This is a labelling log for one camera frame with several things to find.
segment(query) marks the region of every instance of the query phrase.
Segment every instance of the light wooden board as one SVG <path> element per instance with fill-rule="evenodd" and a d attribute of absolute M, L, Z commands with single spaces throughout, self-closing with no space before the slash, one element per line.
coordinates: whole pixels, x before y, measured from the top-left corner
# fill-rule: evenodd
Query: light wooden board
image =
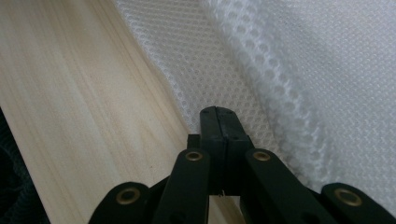
<path fill-rule="evenodd" d="M 52 223 L 169 175 L 187 130 L 110 1 L 0 2 L 0 106 Z M 211 199 L 212 223 L 241 223 Z"/>

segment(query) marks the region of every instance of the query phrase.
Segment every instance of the white perforated fabric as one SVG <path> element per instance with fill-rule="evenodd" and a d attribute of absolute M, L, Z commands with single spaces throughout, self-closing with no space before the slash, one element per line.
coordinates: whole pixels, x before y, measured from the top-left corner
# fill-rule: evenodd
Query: white perforated fabric
<path fill-rule="evenodd" d="M 117 6 L 193 132 L 202 108 L 229 107 L 304 184 L 351 184 L 396 215 L 394 1 Z"/>
<path fill-rule="evenodd" d="M 195 1 L 119 0 L 134 37 L 169 81 L 192 133 L 207 106 L 230 108 L 256 147 L 277 151 L 267 118 L 252 89 Z"/>

